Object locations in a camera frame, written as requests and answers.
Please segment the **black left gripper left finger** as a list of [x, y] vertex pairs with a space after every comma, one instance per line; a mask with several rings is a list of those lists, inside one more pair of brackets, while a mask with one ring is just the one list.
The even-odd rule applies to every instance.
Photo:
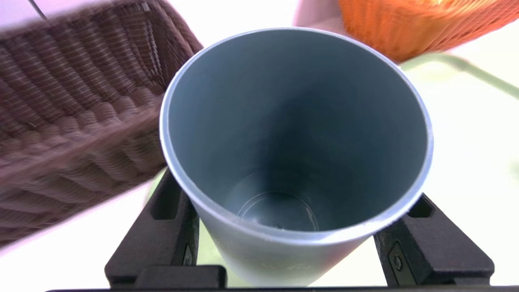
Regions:
[[154, 180], [151, 196], [105, 266], [110, 284], [135, 284], [152, 266], [197, 263], [199, 217], [169, 169]]

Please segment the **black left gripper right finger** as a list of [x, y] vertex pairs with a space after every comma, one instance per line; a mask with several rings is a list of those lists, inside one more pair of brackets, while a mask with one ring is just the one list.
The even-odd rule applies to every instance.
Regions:
[[488, 286], [495, 271], [491, 258], [425, 194], [374, 241], [390, 287]]

